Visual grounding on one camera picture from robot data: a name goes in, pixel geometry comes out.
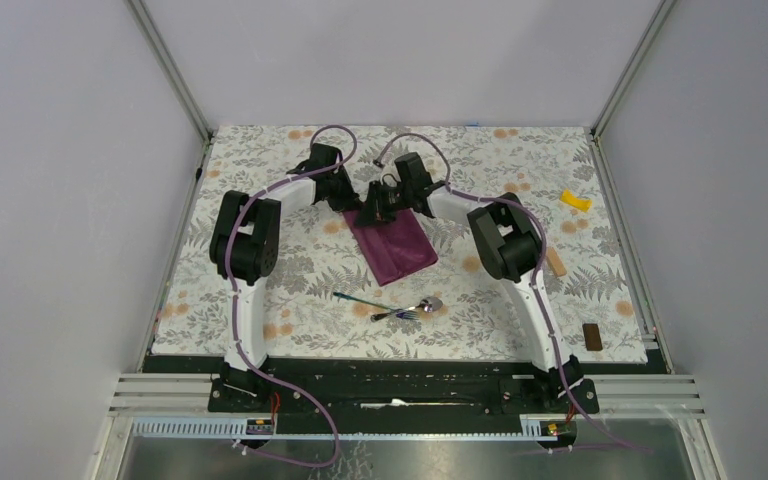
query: fork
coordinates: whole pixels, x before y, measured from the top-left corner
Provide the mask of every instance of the fork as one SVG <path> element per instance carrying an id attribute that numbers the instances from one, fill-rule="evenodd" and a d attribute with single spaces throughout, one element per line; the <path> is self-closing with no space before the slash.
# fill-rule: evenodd
<path id="1" fill-rule="evenodd" d="M 332 292 L 331 295 L 333 295 L 333 296 L 335 296 L 337 298 L 342 298 L 344 300 L 351 300 L 353 302 L 363 303 L 363 304 L 370 305 L 370 306 L 373 306 L 373 307 L 382 308 L 384 310 L 387 310 L 388 316 L 395 314 L 396 317 L 402 318 L 402 319 L 405 319 L 405 320 L 416 320 L 417 318 L 419 318 L 419 314 L 414 312 L 414 311 L 402 310 L 402 309 L 399 309 L 399 308 L 393 308 L 393 307 L 388 307 L 386 305 L 381 305 L 379 303 L 373 303 L 373 302 L 369 302 L 369 301 L 366 301 L 366 300 L 361 300 L 360 298 L 353 297 L 351 295 L 347 295 L 347 294 L 342 293 L 342 292 Z"/>

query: metal frame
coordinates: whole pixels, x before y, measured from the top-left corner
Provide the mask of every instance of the metal frame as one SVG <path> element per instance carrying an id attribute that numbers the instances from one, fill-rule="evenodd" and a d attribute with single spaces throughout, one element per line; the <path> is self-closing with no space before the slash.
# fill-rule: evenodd
<path id="1" fill-rule="evenodd" d="M 629 89 L 629 85 L 640 68 L 653 41 L 678 0 L 662 0 L 658 5 L 645 33 L 617 82 L 608 102 L 592 126 L 589 144 L 597 175 L 602 184 L 611 222 L 617 232 L 622 249 L 622 261 L 629 273 L 629 290 L 635 308 L 642 317 L 641 332 L 647 350 L 660 349 L 665 361 L 673 371 L 672 360 L 666 343 L 658 337 L 659 318 L 653 306 L 649 287 L 643 275 L 637 248 L 626 223 L 622 204 L 617 197 L 600 137 Z M 163 38 L 143 0 L 125 0 L 134 19 L 143 32 L 147 43 L 166 75 L 170 87 L 181 102 L 199 136 L 205 141 L 205 152 L 194 180 L 190 186 L 187 205 L 182 213 L 175 237 L 175 246 L 166 266 L 163 285 L 158 292 L 156 306 L 165 299 L 169 280 L 174 271 L 175 259 L 185 236 L 186 225 L 195 204 L 199 188 L 198 172 L 209 159 L 212 149 L 212 132 L 198 103 L 192 96 L 175 64 Z M 151 322 L 145 341 L 140 350 L 142 360 L 153 336 L 156 318 Z M 681 429 L 682 438 L 691 458 L 697 478 L 725 479 L 719 454 L 711 439 L 707 416 L 696 389 L 696 383 L 689 375 L 588 375 L 594 380 L 600 399 L 602 413 L 596 418 L 612 419 L 674 419 Z M 216 414 L 207 411 L 211 379 L 206 374 L 125 374 L 117 384 L 108 417 L 102 427 L 101 441 L 88 469 L 88 478 L 112 480 L 119 477 L 127 460 L 131 438 L 135 434 L 135 422 L 148 422 L 163 417 L 167 422 L 189 424 L 215 423 L 217 419 L 232 418 L 237 421 L 264 414 Z M 521 416 L 524 432 L 528 422 L 557 420 L 557 415 Z M 447 436 L 466 440 L 491 438 L 482 435 Z M 499 437 L 510 440 L 512 437 Z M 438 440 L 439 436 L 388 436 L 399 440 Z"/>
<path id="2" fill-rule="evenodd" d="M 163 37 L 160 36 L 160 32 L 157 30 L 157 26 L 154 24 L 154 20 L 151 18 L 151 14 L 146 7 L 143 0 L 125 0 L 125 4 L 128 5 L 128 9 L 134 16 L 134 21 L 137 23 L 140 31 L 146 39 L 146 43 L 154 53 L 157 62 L 160 64 L 160 68 L 163 69 L 163 73 L 166 75 L 166 79 L 169 80 L 169 86 L 172 87 L 172 91 L 175 92 L 175 96 L 178 97 L 178 101 L 181 102 L 181 106 L 184 107 L 184 111 L 196 132 L 201 137 L 203 142 L 210 140 L 211 128 L 204 118 L 204 114 L 201 112 L 201 108 L 193 98 L 192 92 L 190 92 L 187 83 L 184 81 L 184 77 L 181 75 L 181 71 L 178 70 L 178 66 L 175 64 L 175 60 L 172 58 L 172 54 L 169 53 L 169 48 L 166 46 L 166 42 L 163 41 Z"/>
<path id="3" fill-rule="evenodd" d="M 611 169 L 605 159 L 599 138 L 591 135 L 589 144 L 597 176 L 599 177 L 599 182 L 602 184 L 605 204 L 608 207 L 608 217 L 617 234 L 617 240 L 620 242 L 620 249 L 622 250 L 621 260 L 629 277 L 629 292 L 631 293 L 632 301 L 635 304 L 634 307 L 643 321 L 641 328 L 643 329 L 644 341 L 646 341 L 647 338 L 652 338 L 657 341 L 661 354 L 664 356 L 664 361 L 667 363 L 667 368 L 670 372 L 673 372 L 675 371 L 675 367 L 673 366 L 667 342 L 664 341 L 662 337 L 658 336 L 659 332 L 663 331 L 661 329 L 661 321 L 658 317 L 657 310 L 654 307 L 649 284 L 643 274 L 640 256 L 637 253 L 637 246 L 632 237 L 631 230 L 625 222 L 626 216 L 623 211 L 622 202 L 620 202 L 620 199 L 617 196 L 614 177 L 611 174 Z"/>
<path id="4" fill-rule="evenodd" d="M 673 7 L 678 3 L 678 0 L 661 0 L 658 4 L 658 8 L 655 9 L 655 14 L 652 15 L 652 19 L 649 21 L 649 25 L 646 26 L 646 30 L 643 32 L 643 36 L 640 37 L 640 41 L 637 42 L 637 47 L 634 49 L 634 53 L 631 54 L 631 58 L 623 69 L 620 79 L 614 90 L 611 92 L 611 96 L 608 97 L 608 102 L 599 114 L 599 118 L 596 119 L 596 123 L 593 124 L 593 136 L 596 138 L 601 137 L 605 133 L 605 129 L 608 128 L 608 124 L 611 122 L 611 118 L 616 113 L 622 99 L 625 97 L 628 87 L 631 81 L 634 80 L 634 76 L 637 74 L 643 59 L 646 58 L 646 54 L 649 53 L 649 49 L 652 47 L 652 43 L 661 31 L 661 27 L 667 21 L 670 13 L 673 11 Z"/>
<path id="5" fill-rule="evenodd" d="M 198 166 L 193 171 L 193 177 L 189 188 L 187 189 L 187 200 L 184 205 L 184 210 L 181 212 L 181 218 L 178 219 L 178 227 L 175 229 L 174 245 L 172 251 L 169 253 L 169 257 L 166 259 L 166 266 L 163 270 L 163 282 L 160 284 L 157 296 L 154 300 L 153 318 L 149 322 L 148 328 L 143 335 L 143 341 L 140 343 L 140 349 L 135 355 L 132 365 L 133 371 L 139 371 L 142 369 L 143 360 L 148 350 L 151 348 L 151 343 L 154 340 L 155 326 L 157 324 L 157 313 L 163 308 L 163 304 L 166 301 L 166 295 L 169 292 L 169 287 L 172 282 L 172 275 L 175 273 L 175 264 L 178 260 L 178 255 L 181 253 L 181 247 L 184 245 L 184 238 L 187 234 L 187 225 L 190 223 L 190 216 L 193 213 L 193 209 L 196 205 L 196 196 L 201 187 L 202 171 L 207 160 L 213 153 L 213 138 L 211 138 L 205 145 L 205 149 Z"/>
<path id="6" fill-rule="evenodd" d="M 670 419 L 676 423 L 694 474 L 700 479 L 725 479 L 719 455 L 713 447 L 707 416 L 690 375 L 592 375 L 602 413 L 597 419 Z M 165 436 L 154 425 L 179 426 L 179 438 L 216 438 L 211 427 L 239 423 L 269 414 L 210 413 L 207 404 L 211 377 L 206 374 L 125 374 L 119 379 L 108 413 L 109 434 L 99 460 L 98 480 L 118 478 L 128 457 L 133 436 Z M 349 435 L 354 440 L 403 441 L 535 441 L 533 423 L 561 420 L 563 415 L 522 415 L 522 435 Z M 282 438 L 319 440 L 319 435 Z"/>

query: small wooden piece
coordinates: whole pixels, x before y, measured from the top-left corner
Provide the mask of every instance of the small wooden piece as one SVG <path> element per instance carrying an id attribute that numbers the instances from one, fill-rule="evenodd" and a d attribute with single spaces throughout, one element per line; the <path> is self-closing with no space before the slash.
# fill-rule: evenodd
<path id="1" fill-rule="evenodd" d="M 546 261 L 549 262 L 549 267 L 556 277 L 563 277 L 567 274 L 567 268 L 564 266 L 564 262 L 561 261 L 561 257 L 558 256 L 558 252 L 555 251 L 555 247 L 546 249 Z"/>
<path id="2" fill-rule="evenodd" d="M 584 347 L 588 352 L 602 351 L 602 335 L 599 333 L 599 325 L 595 323 L 584 323 L 581 325 L 584 330 Z"/>

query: table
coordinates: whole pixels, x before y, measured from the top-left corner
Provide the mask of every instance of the table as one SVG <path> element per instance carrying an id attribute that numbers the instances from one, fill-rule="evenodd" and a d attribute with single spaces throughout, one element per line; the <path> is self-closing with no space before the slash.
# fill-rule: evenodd
<path id="1" fill-rule="evenodd" d="M 631 302 L 620 246 L 583 128 L 350 127 L 359 140 L 346 165 L 355 191 L 381 175 L 372 160 L 393 136 L 429 136 L 448 156 L 452 183 L 481 195 L 516 193 L 544 224 L 568 273 L 545 273 L 561 332 L 583 362 L 643 363 L 646 354 Z M 314 126 L 224 126 L 205 166 L 151 352 L 224 355 L 229 284 L 208 259 L 222 196 L 254 192 L 308 156 Z M 317 141 L 351 149 L 331 130 Z M 404 138 L 385 157 L 418 152 L 435 180 L 445 167 L 433 149 Z M 593 200 L 588 212 L 559 201 L 561 192 Z M 432 267 L 379 287 L 342 216 L 325 202 L 282 219 L 279 261 L 268 277 L 264 337 L 272 356 L 528 361 L 524 334 L 498 281 L 482 268 L 468 228 L 418 216 L 440 259 Z M 341 291 L 392 306 L 434 294 L 445 307 L 419 321 L 371 323 L 370 308 L 331 297 Z M 599 325 L 604 349 L 587 351 L 582 323 Z"/>

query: purple cloth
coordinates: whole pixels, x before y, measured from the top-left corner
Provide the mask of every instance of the purple cloth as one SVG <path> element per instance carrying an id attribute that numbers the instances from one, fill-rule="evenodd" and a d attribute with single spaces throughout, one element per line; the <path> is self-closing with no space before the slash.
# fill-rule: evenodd
<path id="1" fill-rule="evenodd" d="M 382 287 L 437 263 L 437 252 L 411 210 L 377 227 L 355 227 L 358 212 L 343 212 L 375 280 Z"/>

